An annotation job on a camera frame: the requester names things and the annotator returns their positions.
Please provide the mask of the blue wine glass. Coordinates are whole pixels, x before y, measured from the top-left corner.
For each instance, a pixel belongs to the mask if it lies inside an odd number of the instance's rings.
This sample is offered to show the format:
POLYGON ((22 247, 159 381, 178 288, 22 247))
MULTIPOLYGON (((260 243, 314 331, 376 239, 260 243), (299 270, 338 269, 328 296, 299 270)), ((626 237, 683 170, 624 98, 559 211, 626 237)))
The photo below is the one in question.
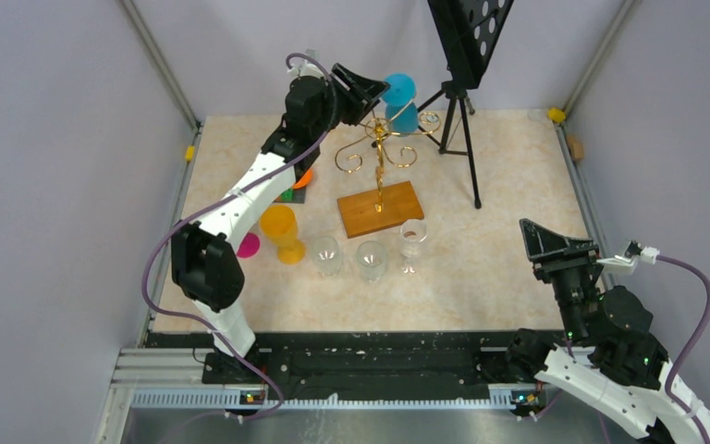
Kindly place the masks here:
POLYGON ((419 112, 414 103, 416 85, 405 73, 393 73, 385 78, 389 88, 383 95, 385 118, 393 132, 413 133, 419 125, 419 112))

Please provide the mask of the clear wine glass back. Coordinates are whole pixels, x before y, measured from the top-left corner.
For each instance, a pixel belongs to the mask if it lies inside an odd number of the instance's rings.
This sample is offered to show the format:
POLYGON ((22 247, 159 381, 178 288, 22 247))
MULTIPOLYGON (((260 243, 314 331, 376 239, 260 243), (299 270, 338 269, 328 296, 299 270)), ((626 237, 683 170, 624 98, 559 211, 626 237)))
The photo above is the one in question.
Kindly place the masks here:
POLYGON ((401 270, 405 274, 414 274, 423 258, 423 249, 427 240, 427 225, 424 220, 409 219, 400 227, 401 270))

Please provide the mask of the clear wine glass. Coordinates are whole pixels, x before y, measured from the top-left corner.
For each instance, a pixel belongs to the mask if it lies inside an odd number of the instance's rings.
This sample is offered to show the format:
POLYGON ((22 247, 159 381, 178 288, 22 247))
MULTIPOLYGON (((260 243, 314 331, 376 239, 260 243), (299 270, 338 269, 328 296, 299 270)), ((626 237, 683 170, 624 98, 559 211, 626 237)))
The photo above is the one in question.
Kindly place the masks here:
POLYGON ((400 227, 401 270, 405 274, 414 274, 423 258, 423 249, 427 240, 427 225, 424 220, 409 219, 400 227))
POLYGON ((386 273, 388 252, 384 244, 368 240, 363 242, 356 252, 356 263, 361 278, 366 282, 376 282, 386 273))
POLYGON ((313 239, 309 245, 312 263, 317 272, 326 278, 336 276, 343 264, 343 253, 338 242, 330 236, 313 239))

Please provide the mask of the yellow wine glass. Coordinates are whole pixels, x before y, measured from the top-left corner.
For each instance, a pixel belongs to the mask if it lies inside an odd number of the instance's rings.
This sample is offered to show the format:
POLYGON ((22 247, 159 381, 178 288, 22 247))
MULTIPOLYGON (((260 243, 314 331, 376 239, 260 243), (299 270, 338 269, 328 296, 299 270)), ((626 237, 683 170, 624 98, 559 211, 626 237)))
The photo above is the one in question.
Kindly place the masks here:
POLYGON ((299 238, 298 222, 286 205, 272 205, 261 216, 260 229, 276 247, 276 257, 284 265, 296 265, 305 256, 306 248, 299 238))

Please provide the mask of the clear wine glass front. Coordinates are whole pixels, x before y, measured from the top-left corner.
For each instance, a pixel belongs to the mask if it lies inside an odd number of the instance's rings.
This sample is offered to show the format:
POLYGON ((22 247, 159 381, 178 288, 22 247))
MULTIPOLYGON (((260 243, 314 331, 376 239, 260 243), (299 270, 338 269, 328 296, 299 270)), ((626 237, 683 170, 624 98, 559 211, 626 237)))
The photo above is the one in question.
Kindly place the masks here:
POLYGON ((343 264, 343 253, 338 242, 330 236, 313 239, 309 245, 312 263, 317 272, 326 278, 336 276, 343 264))

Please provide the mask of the pink wine glass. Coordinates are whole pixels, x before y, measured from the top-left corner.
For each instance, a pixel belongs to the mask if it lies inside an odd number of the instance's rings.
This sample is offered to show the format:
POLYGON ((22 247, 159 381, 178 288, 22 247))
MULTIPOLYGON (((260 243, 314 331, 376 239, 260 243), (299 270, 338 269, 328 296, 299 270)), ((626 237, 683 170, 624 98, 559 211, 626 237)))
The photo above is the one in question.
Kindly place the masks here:
POLYGON ((260 249, 261 241, 259 236, 253 232, 248 232, 237 250, 237 257, 241 259, 251 258, 259 252, 260 249))

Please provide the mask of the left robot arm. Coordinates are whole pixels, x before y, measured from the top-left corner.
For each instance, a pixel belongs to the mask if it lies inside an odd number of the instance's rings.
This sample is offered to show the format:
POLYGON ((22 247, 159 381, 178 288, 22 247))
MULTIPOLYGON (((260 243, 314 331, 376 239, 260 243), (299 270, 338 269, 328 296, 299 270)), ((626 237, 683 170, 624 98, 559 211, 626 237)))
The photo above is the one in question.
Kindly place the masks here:
POLYGON ((202 313, 215 348, 226 355, 225 371, 236 381, 254 379, 260 367, 251 351, 255 334, 239 303, 245 287, 240 244, 275 199, 311 168, 327 134, 339 124, 359 124, 389 88, 385 80, 339 64, 298 69, 278 126, 241 179, 219 202, 181 221, 171 236, 172 281, 202 313))

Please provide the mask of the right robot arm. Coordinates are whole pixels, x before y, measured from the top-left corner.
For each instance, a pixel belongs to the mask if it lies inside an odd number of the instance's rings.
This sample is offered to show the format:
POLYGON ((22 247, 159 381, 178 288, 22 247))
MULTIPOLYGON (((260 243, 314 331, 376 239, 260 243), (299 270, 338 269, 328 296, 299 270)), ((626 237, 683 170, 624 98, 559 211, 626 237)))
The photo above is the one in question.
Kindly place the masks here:
POLYGON ((604 258, 594 240, 563 236, 527 218, 519 225, 533 275, 553 288, 565 343, 517 330, 506 351, 508 374, 561 389, 638 443, 710 443, 710 410, 679 374, 710 321, 708 276, 635 240, 604 258), (603 273, 630 274, 639 263, 656 262, 683 268, 704 285, 704 312, 677 358, 652 334, 654 316, 637 295, 622 285, 596 285, 603 273))

